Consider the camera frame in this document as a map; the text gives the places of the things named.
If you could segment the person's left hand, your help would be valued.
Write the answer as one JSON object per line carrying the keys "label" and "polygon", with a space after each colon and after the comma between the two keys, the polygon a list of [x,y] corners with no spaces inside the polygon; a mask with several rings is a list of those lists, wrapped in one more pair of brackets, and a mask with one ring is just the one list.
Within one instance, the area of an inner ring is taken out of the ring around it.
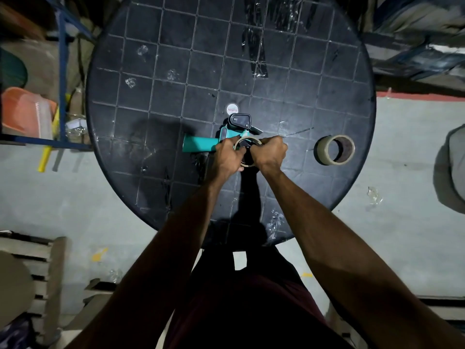
{"label": "person's left hand", "polygon": [[244,170],[241,164],[246,153],[246,148],[240,147],[239,150],[234,148],[240,138],[239,135],[226,138],[215,146],[216,152],[213,162],[213,176],[215,180],[225,183],[230,176]]}

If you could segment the person's right hand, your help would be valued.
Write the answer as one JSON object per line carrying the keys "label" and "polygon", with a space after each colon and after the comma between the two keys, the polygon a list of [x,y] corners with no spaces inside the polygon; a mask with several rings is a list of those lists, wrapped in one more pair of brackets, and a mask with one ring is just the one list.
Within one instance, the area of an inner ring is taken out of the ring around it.
{"label": "person's right hand", "polygon": [[260,142],[261,145],[253,145],[249,149],[255,166],[264,176],[277,173],[281,170],[288,145],[279,135],[263,138]]}

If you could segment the clear tape roll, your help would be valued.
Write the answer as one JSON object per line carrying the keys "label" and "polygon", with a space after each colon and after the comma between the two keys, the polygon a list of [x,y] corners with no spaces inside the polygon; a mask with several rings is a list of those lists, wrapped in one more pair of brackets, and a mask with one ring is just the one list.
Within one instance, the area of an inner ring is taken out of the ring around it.
{"label": "clear tape roll", "polygon": [[235,151],[241,150],[241,148],[245,148],[246,152],[241,160],[241,167],[249,168],[254,167],[255,163],[250,153],[250,148],[252,146],[261,146],[262,142],[260,139],[257,139],[253,136],[241,136],[236,143],[234,144],[233,148]]}

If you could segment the teal tape dispenser gun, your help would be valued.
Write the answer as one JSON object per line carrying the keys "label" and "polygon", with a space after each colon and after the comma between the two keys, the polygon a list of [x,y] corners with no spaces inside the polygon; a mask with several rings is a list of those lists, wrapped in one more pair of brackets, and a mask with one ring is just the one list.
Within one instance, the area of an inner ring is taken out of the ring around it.
{"label": "teal tape dispenser gun", "polygon": [[215,146],[226,138],[234,136],[253,136],[257,138],[263,131],[252,125],[252,117],[249,114],[237,113],[230,115],[215,138],[184,135],[182,152],[201,153],[214,152]]}

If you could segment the person's left forearm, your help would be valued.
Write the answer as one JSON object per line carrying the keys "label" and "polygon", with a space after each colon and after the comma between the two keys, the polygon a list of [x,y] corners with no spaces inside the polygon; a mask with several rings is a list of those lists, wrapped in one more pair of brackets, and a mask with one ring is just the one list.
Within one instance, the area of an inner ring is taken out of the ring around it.
{"label": "person's left forearm", "polygon": [[184,288],[223,184],[217,171],[169,217],[107,304],[65,349],[147,349],[157,345]]}

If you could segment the person's right forearm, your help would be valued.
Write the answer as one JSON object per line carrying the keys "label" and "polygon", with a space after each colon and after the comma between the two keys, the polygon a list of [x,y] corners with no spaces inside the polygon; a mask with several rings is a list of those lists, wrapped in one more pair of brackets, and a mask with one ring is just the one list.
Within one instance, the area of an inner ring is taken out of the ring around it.
{"label": "person's right forearm", "polygon": [[423,304],[352,229],[277,166],[271,187],[315,278],[375,349],[465,349],[465,336]]}

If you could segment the round black grid table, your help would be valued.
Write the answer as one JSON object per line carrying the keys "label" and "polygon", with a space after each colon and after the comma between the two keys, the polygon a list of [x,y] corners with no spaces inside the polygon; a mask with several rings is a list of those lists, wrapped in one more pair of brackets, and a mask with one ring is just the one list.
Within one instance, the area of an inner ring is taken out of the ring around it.
{"label": "round black grid table", "polygon": [[[333,210],[372,142],[369,57],[336,0],[123,0],[99,35],[85,89],[87,127],[110,186],[159,230],[203,182],[213,153],[182,152],[184,135],[215,138],[229,103],[288,145],[282,169]],[[343,166],[315,155],[347,135]]]}

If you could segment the beige tape roll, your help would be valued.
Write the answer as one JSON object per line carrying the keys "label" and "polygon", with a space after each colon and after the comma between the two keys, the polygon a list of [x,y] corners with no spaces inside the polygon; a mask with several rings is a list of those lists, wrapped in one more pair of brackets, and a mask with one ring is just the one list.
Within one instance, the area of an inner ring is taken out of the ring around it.
{"label": "beige tape roll", "polygon": [[354,157],[356,146],[347,135],[328,135],[319,139],[315,146],[317,161],[325,166],[343,166]]}

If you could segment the person's dark red shorts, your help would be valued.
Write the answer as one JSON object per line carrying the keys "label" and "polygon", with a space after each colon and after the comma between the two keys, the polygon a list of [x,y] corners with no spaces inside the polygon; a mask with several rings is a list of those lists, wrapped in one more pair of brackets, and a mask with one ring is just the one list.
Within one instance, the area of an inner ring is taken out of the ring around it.
{"label": "person's dark red shorts", "polygon": [[327,324],[297,270],[275,246],[204,249],[167,330],[163,349],[352,349]]}

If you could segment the blue metal shelf rack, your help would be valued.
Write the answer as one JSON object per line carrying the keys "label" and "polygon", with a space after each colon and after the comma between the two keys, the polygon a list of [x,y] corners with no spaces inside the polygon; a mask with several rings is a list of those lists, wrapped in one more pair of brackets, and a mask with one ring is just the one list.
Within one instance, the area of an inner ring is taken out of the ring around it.
{"label": "blue metal shelf rack", "polygon": [[96,42],[96,37],[76,16],[65,6],[64,0],[45,0],[54,9],[56,24],[58,28],[59,42],[59,136],[57,139],[46,140],[38,138],[29,138],[11,134],[3,134],[0,128],[0,143],[18,144],[18,145],[39,145],[50,146],[52,148],[72,149],[78,151],[92,151],[91,145],[69,142],[66,136],[65,115],[67,114],[67,64],[68,64],[68,35],[66,25],[74,26],[79,35],[83,35],[92,44]]}

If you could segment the orange plastic container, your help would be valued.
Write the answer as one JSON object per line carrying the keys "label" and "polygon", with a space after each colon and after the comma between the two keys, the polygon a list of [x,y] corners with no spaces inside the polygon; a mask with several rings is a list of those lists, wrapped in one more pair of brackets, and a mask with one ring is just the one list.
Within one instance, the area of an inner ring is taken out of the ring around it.
{"label": "orange plastic container", "polygon": [[9,87],[1,94],[3,134],[52,140],[54,101],[19,87]]}

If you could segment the green round object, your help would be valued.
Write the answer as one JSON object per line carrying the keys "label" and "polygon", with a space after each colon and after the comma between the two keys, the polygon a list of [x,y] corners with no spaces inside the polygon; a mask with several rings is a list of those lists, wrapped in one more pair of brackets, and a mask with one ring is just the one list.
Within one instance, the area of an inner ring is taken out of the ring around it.
{"label": "green round object", "polygon": [[24,88],[27,81],[28,72],[23,61],[0,47],[0,92],[10,87]]}

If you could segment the wooden pallet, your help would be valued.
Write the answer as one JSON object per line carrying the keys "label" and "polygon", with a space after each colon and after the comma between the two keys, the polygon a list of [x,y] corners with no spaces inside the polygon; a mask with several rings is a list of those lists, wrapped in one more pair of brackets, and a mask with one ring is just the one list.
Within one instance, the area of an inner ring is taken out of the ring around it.
{"label": "wooden pallet", "polygon": [[67,242],[0,230],[0,349],[56,349]]}

